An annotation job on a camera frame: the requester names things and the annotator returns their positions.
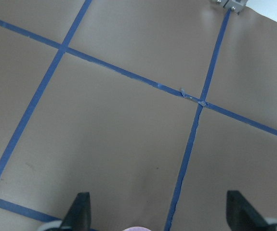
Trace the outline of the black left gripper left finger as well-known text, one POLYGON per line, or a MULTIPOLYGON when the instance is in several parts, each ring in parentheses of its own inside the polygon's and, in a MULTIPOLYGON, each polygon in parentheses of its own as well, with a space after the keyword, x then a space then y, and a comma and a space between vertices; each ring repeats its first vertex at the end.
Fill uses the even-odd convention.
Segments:
POLYGON ((89 192, 77 194, 63 219, 61 231, 89 231, 91 227, 91 201, 89 192))

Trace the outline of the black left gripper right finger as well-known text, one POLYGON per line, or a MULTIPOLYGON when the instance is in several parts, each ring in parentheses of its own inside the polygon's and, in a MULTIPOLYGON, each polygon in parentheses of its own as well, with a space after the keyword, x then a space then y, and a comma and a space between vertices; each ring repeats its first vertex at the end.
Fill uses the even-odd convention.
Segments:
POLYGON ((226 221, 232 231, 266 231, 269 226, 239 191, 227 191, 226 221))

